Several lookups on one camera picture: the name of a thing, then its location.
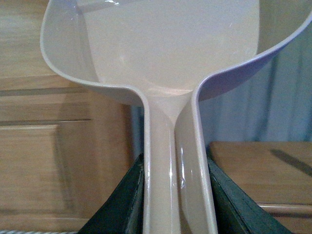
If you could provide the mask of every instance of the white plastic scoop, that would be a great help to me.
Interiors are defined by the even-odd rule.
[[[49,2],[41,50],[51,69],[144,106],[145,234],[217,233],[198,98],[251,77],[311,9],[297,0]]]

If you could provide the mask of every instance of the wooden drawer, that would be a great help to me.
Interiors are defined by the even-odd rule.
[[[312,234],[311,142],[212,142],[213,160],[264,210]]]

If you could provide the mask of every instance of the wooden cabinet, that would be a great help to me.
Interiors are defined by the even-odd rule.
[[[312,234],[311,142],[212,142],[216,164],[297,234]]]
[[[77,231],[132,163],[129,107],[45,64],[47,3],[0,3],[0,230]]]

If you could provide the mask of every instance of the wood grain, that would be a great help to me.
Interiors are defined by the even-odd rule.
[[[260,207],[292,232],[312,234],[312,177],[299,167],[311,169],[311,142],[212,142],[210,149],[217,165]]]
[[[0,3],[0,230],[79,230],[132,163],[129,106],[44,62],[47,3]]]
[[[39,47],[40,26],[48,1],[1,1],[0,77],[45,76],[54,73]]]
[[[0,127],[0,213],[64,213],[57,125]]]
[[[0,121],[90,119],[87,93],[0,97]]]

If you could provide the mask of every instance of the blue curtain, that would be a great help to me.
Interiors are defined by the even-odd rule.
[[[199,104],[211,141],[312,141],[312,24],[250,80]],[[132,108],[134,155],[143,152],[143,110]]]

